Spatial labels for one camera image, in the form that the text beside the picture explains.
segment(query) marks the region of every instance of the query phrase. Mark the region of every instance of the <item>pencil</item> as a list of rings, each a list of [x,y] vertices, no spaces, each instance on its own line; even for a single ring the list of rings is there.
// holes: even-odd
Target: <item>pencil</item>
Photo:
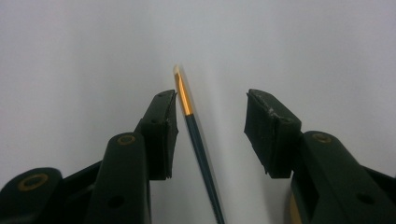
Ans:
[[[202,177],[205,181],[206,191],[212,203],[213,212],[215,213],[216,221],[219,224],[224,224],[224,218],[221,213],[218,194],[216,193],[215,184],[213,182],[212,174],[210,173],[209,164],[207,162],[204,144],[199,133],[198,125],[192,110],[191,101],[184,85],[183,78],[177,65],[174,67],[175,81],[180,99],[180,105],[186,120],[187,128],[189,129],[190,139],[195,151],[195,156],[198,160],[201,169]]]

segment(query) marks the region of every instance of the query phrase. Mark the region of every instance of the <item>white surface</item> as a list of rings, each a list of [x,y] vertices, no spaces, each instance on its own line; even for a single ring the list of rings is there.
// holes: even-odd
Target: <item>white surface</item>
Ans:
[[[336,135],[395,175],[394,1],[2,1],[0,186],[101,160],[184,67],[227,223],[283,223],[289,180],[272,180],[243,133],[250,88],[303,130]],[[215,223],[177,107],[173,178],[152,182],[153,223]]]

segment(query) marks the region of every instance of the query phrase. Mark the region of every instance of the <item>screw hole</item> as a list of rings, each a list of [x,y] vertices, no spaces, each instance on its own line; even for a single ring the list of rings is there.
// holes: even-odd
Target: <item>screw hole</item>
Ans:
[[[294,122],[293,119],[289,119],[289,118],[280,118],[280,120],[282,120],[284,123],[292,123],[292,122]]]
[[[317,141],[321,143],[330,143],[332,139],[327,135],[323,133],[314,133],[312,135]]]
[[[48,179],[46,174],[29,175],[18,184],[18,189],[20,191],[36,189],[46,183]]]
[[[122,146],[126,146],[126,145],[130,145],[134,142],[134,136],[133,135],[124,135],[121,136],[117,142],[122,145]]]
[[[107,205],[109,208],[119,208],[124,204],[124,199],[122,196],[114,196],[108,200]]]
[[[373,199],[373,197],[371,197],[370,195],[367,195],[365,193],[357,193],[356,197],[359,199],[359,201],[361,201],[362,203],[367,203],[367,204],[374,204],[375,201]]]

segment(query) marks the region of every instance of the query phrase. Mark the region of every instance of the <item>pencil tip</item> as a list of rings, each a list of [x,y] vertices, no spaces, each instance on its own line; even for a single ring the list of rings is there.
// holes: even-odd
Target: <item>pencil tip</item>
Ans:
[[[174,66],[174,75],[176,76],[176,75],[180,75],[180,69],[178,68],[178,65],[177,64],[175,64],[175,66]]]

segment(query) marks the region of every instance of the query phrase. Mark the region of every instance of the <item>brass screw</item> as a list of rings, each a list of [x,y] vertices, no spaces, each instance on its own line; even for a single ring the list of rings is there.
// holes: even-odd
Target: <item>brass screw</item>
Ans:
[[[20,191],[30,191],[42,186],[48,179],[49,176],[46,174],[29,175],[18,184],[18,189]]]
[[[314,133],[312,134],[312,137],[321,143],[330,143],[332,141],[332,139],[327,134],[323,133]]]
[[[131,145],[134,142],[135,138],[133,135],[123,135],[121,136],[117,142],[122,146]]]

